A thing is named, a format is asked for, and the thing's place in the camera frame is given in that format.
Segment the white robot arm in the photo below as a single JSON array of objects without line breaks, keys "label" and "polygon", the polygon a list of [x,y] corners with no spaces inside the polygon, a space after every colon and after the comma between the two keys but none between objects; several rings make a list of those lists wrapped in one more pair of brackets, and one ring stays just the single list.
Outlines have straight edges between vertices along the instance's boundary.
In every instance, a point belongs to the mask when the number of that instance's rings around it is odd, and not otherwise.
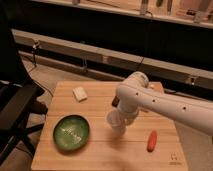
[{"label": "white robot arm", "polygon": [[160,93],[148,85],[148,77],[142,72],[134,72],[118,84],[117,109],[125,118],[136,118],[142,107],[213,135],[213,102]]}]

